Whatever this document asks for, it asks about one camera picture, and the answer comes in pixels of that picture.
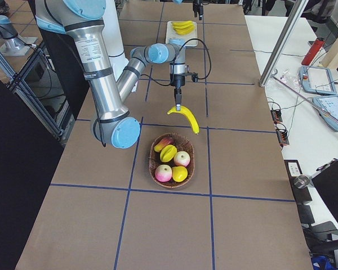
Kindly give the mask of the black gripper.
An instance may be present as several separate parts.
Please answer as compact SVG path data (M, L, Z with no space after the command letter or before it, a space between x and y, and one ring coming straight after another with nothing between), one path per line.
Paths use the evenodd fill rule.
M203 19L203 1L193 0L193 12L194 17L198 20ZM175 98L175 109L181 110L182 102L182 91L181 87L185 85L185 74L170 74L170 86L175 87L174 98Z

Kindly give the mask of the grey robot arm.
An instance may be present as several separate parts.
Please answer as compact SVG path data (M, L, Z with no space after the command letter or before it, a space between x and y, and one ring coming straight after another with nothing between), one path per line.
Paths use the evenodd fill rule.
M92 134L103 146L127 149L140 135L139 122L130 117L124 105L148 64L170 63L173 79L183 79L185 47L182 39L168 44L137 47L127 65L114 1L36 1L35 17L39 28L73 38L83 75L94 99L96 118Z

